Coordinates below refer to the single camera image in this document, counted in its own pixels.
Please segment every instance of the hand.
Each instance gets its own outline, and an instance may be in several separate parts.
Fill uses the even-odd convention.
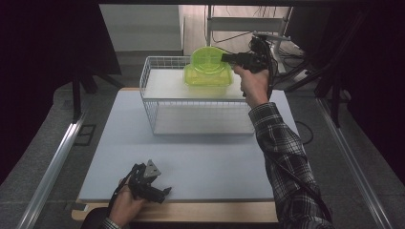
[[[125,180],[125,185],[117,194],[116,201],[110,213],[110,220],[113,221],[119,227],[123,227],[134,219],[146,202],[144,198],[132,197],[131,190],[128,187],[128,180]]]
[[[246,103],[250,108],[255,108],[261,104],[268,103],[267,87],[270,78],[268,70],[259,73],[251,73],[241,66],[235,65],[233,72],[238,74],[241,81],[241,91],[246,94]]]

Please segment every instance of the shirt sleeve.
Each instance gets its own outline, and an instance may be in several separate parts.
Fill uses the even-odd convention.
[[[317,196],[320,190],[307,162],[300,137],[284,123],[274,103],[262,104],[249,113],[256,138],[266,160],[273,188],[277,218],[282,228],[333,228],[315,199],[280,166],[302,180]]]
[[[104,221],[101,222],[101,225],[98,227],[98,229],[121,229],[118,225],[116,225],[113,221],[111,221],[109,218],[104,219]]]

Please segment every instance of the person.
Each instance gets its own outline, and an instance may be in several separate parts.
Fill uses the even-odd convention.
[[[251,108],[249,117],[265,156],[281,228],[333,228],[320,203],[320,190],[300,137],[284,123],[276,104],[268,102],[268,70],[252,73],[237,65],[233,70],[241,77],[241,91]],[[142,199],[133,199],[129,188],[124,186],[101,228],[117,229],[129,223],[143,203]]]

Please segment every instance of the green plastic basket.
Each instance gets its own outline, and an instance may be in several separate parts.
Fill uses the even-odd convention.
[[[191,64],[184,67],[184,83],[188,86],[225,87],[232,84],[229,64],[222,62],[224,51],[203,47],[191,55]]]

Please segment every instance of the wall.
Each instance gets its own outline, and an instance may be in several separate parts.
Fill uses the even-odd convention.
[[[100,5],[116,52],[180,51],[179,6]]]

